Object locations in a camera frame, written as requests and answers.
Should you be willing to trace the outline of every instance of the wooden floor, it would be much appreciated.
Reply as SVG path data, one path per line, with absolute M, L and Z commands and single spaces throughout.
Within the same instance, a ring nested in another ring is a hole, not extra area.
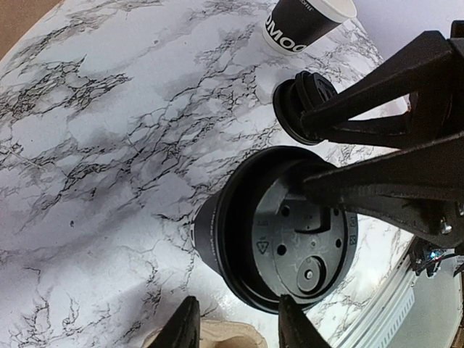
M 0 0 L 0 59 L 59 0 Z

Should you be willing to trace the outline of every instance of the beige fabric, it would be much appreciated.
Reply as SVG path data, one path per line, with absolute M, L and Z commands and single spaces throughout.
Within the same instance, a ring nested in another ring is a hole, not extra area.
M 142 348 L 147 348 L 160 330 L 151 333 Z M 268 348 L 264 337 L 248 324 L 230 321 L 202 320 L 200 348 Z
M 59 0 L 0 0 L 0 59 Z

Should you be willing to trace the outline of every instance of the printed logo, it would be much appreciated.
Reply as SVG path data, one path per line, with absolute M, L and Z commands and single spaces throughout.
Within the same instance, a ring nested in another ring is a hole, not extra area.
M 269 33 L 270 37 L 282 48 L 287 49 L 292 52 L 301 52 L 304 50 L 307 45 L 297 45 L 295 41 L 283 36 L 282 30 L 276 29 L 276 23 L 273 21 L 272 16 L 266 20 L 266 31 Z
M 260 251 L 261 255 L 264 255 L 266 250 L 268 250 L 269 242 L 268 241 L 258 241 L 256 247 Z

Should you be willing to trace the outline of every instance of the embossed symbol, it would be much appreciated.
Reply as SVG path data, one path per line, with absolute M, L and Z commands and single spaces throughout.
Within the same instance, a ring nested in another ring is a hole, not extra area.
M 258 241 L 256 247 L 258 248 L 261 255 L 264 255 L 266 250 L 268 250 L 269 242 L 268 241 Z
M 349 219 L 349 227 L 356 227 L 356 225 L 357 225 L 357 217 L 352 216 Z

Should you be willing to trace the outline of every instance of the white wall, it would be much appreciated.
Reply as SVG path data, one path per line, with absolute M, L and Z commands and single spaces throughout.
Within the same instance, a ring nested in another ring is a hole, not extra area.
M 464 20 L 464 0 L 353 0 L 358 19 L 388 58 L 425 30 L 449 38 L 451 22 Z
M 415 302 L 388 348 L 448 348 L 463 314 L 456 260 L 445 260 L 435 278 L 422 272 L 414 287 Z

